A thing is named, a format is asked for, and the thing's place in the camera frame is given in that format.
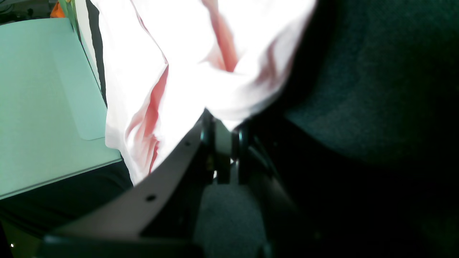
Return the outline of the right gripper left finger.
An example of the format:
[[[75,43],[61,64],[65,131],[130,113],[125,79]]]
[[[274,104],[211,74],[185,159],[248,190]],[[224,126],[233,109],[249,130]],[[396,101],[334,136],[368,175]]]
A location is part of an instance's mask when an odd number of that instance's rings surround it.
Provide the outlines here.
[[[172,153],[134,188],[50,233],[44,248],[196,248],[204,189],[215,182],[215,123],[205,110]]]

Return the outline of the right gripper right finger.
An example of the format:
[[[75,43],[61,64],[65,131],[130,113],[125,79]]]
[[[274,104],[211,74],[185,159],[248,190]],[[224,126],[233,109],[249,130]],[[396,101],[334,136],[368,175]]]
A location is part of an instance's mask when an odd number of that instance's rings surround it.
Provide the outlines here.
[[[290,158],[288,134],[244,122],[233,131],[234,178],[256,199],[265,229],[259,258],[320,258],[317,227],[300,207],[293,183],[286,180],[282,157]]]

